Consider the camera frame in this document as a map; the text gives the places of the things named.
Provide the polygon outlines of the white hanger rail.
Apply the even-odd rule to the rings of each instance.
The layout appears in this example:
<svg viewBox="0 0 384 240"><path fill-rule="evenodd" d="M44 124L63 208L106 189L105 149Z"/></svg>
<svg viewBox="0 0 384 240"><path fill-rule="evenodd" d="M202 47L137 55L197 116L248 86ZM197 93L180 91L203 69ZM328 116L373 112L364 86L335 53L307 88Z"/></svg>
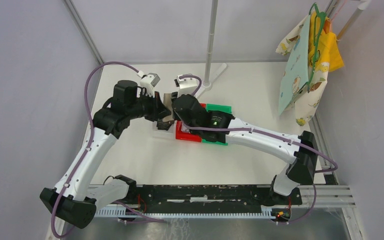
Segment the white hanger rail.
<svg viewBox="0 0 384 240"><path fill-rule="evenodd" d="M340 42L343 39L344 35L351 29L352 25L357 21L357 19L360 17L363 11L368 8L372 0L358 0L358 2L359 4L356 7L355 11L352 13L348 21L345 23L341 31L336 36L336 40L338 42Z"/></svg>

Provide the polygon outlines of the green plastic bin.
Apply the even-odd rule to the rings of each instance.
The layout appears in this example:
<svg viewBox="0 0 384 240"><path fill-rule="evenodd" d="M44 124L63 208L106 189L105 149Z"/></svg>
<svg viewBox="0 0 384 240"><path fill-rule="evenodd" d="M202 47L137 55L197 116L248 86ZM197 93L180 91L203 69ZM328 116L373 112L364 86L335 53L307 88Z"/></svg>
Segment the green plastic bin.
<svg viewBox="0 0 384 240"><path fill-rule="evenodd" d="M228 106L228 105L219 105L219 104L207 103L206 106L205 106L205 109L207 111L220 111L220 112L232 114L232 107ZM222 143L222 142L219 142L219 141L217 141L217 142L210 142L210 141L207 141L205 139L202 139L201 142L204 143L204 144L215 144L215 145L222 145L222 146L227 146L228 145L227 143Z"/></svg>

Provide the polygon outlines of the beige card holder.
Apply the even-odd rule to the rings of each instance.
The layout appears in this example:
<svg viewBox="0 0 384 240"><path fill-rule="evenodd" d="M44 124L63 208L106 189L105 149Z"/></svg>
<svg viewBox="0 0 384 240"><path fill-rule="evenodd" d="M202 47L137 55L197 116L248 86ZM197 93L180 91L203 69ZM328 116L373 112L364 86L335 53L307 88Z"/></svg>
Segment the beige card holder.
<svg viewBox="0 0 384 240"><path fill-rule="evenodd" d="M170 115L165 116L162 121L165 123L174 123L175 118L174 118L174 110L172 106L172 94L171 93L164 93L163 95L163 104L164 106L170 110Z"/></svg>

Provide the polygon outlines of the clear plastic bin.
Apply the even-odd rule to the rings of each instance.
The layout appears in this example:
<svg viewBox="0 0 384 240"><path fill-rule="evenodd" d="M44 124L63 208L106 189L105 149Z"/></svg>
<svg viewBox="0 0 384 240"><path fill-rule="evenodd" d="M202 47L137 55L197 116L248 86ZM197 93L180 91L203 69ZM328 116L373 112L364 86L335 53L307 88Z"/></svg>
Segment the clear plastic bin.
<svg viewBox="0 0 384 240"><path fill-rule="evenodd" d="M171 128L168 131L165 131L165 130L157 130L157 126L156 126L157 122L153 122L151 136L153 138L174 140L175 139L175 123L174 125L171 126Z"/></svg>

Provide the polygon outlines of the red plastic bin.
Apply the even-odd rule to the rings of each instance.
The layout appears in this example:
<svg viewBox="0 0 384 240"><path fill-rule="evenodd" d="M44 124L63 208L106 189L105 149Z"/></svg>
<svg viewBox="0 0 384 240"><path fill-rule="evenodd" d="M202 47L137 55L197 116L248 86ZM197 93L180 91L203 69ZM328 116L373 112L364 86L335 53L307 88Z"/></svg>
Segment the red plastic bin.
<svg viewBox="0 0 384 240"><path fill-rule="evenodd" d="M176 140L189 141L201 143L202 138L198 135L191 134L189 130L183 125L181 120L177 120L174 128L174 137Z"/></svg>

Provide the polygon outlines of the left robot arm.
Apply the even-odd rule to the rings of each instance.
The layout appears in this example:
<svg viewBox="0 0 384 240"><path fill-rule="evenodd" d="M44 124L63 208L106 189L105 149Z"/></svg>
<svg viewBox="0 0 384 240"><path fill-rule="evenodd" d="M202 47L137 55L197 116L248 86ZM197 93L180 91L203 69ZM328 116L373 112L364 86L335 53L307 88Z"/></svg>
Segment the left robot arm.
<svg viewBox="0 0 384 240"><path fill-rule="evenodd" d="M116 200L133 203L137 190L121 179L115 179L93 195L89 185L103 158L134 119L156 122L171 114L158 91L150 92L132 80L120 80L113 95L92 118L88 139L64 176L53 188L43 188L39 198L53 217L83 229L93 220L97 210Z"/></svg>

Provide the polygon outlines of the hanging patterned cloth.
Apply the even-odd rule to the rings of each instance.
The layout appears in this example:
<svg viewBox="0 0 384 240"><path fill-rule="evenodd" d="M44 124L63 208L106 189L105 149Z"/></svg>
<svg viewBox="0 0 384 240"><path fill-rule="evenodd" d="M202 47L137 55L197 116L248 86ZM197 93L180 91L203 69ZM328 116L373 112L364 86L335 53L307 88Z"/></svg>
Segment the hanging patterned cloth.
<svg viewBox="0 0 384 240"><path fill-rule="evenodd" d="M315 90L307 92L311 71L308 63L310 19L309 15L304 17L281 40L275 50L276 53L288 57L280 81L278 114L293 110L295 122L299 126L305 126L314 117L329 74L329 63L322 62L323 65L327 65L327 72L316 72L314 75L316 84L313 85Z"/></svg>

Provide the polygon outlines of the white pole stand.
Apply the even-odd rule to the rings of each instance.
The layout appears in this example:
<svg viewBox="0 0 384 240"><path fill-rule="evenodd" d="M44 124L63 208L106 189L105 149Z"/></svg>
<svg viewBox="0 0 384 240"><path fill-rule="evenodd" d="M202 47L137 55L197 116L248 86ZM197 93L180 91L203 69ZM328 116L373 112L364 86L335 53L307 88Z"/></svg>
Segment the white pole stand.
<svg viewBox="0 0 384 240"><path fill-rule="evenodd" d="M215 30L216 30L216 21L217 21L217 10L218 10L218 0L211 1L211 11L210 11L210 21L209 21L209 31L207 39L207 48L206 48L206 59L205 59L205 70L204 70L204 79L202 81L201 87L195 93L195 97L199 98L205 93L208 93L214 83L219 79L219 77L227 70L228 65L226 63L220 63L219 66L212 71L212 57L213 57L213 48L214 48L214 39L215 39Z"/></svg>

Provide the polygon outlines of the green clothes hanger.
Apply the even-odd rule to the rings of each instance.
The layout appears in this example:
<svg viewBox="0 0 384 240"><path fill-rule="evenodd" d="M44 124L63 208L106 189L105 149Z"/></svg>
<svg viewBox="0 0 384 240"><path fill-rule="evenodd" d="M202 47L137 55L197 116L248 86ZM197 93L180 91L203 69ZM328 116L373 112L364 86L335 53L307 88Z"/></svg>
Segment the green clothes hanger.
<svg viewBox="0 0 384 240"><path fill-rule="evenodd" d="M322 56L322 53L320 51L320 38L322 36L322 33L324 32L324 27L326 23L326 18L327 14L324 11L320 11L318 8L318 5L316 2L312 4L309 10L309 16L311 17L312 14L314 13L314 22L313 22L313 34L312 34L312 46L314 47L314 53L311 56L311 61L310 61L310 66L311 66L311 71L310 71L310 77L308 78L307 82L307 92L312 92L316 88L313 87L313 85L316 84L315 82L315 74L317 72L320 73L327 73L327 65L323 65L320 63L320 59Z"/></svg>

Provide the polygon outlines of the yellow hanging garment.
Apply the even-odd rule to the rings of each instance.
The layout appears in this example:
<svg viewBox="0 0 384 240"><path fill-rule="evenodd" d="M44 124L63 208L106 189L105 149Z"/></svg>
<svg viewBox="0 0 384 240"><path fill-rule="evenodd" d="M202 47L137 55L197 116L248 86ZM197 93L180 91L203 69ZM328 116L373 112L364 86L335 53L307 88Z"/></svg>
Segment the yellow hanging garment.
<svg viewBox="0 0 384 240"><path fill-rule="evenodd" d="M317 39L317 34L321 26L321 19L317 17L314 11L310 17L309 38L308 38L308 66L312 69L313 55L315 53L314 41ZM321 63L329 63L329 72L336 71L344 66L341 57L337 36L332 31L331 21L328 17L325 18L323 29L320 33L316 54L315 72L319 70L318 65Z"/></svg>

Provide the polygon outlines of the black cards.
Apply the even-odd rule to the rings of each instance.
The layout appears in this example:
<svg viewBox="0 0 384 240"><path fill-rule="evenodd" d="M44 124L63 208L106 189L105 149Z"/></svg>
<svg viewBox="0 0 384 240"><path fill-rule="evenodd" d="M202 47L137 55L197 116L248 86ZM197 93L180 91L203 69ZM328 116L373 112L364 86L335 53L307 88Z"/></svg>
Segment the black cards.
<svg viewBox="0 0 384 240"><path fill-rule="evenodd" d="M156 123L156 128L157 130L160 131L168 131L172 125L174 125L175 121L174 120L169 120L169 121L158 121Z"/></svg>

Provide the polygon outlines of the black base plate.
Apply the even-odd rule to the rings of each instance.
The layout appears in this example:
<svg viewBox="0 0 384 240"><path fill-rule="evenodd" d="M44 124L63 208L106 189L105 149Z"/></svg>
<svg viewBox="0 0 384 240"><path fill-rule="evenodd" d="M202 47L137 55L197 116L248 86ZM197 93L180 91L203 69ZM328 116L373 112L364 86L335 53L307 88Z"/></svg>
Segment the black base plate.
<svg viewBox="0 0 384 240"><path fill-rule="evenodd" d="M288 196L272 192L269 185L137 185L120 201L140 204L146 214L245 214L264 207L289 207L303 203L298 188Z"/></svg>

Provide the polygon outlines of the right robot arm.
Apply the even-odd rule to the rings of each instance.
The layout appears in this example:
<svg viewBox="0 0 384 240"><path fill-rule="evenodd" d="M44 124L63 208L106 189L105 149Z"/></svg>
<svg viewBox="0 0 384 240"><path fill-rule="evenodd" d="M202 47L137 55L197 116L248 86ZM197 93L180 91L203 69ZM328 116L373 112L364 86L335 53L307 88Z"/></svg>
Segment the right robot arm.
<svg viewBox="0 0 384 240"><path fill-rule="evenodd" d="M312 132L297 135L257 127L230 113L207 110L190 94L177 97L172 109L192 135L212 143L245 146L284 161L268 191L273 203L282 204L298 186L314 184L318 147Z"/></svg>

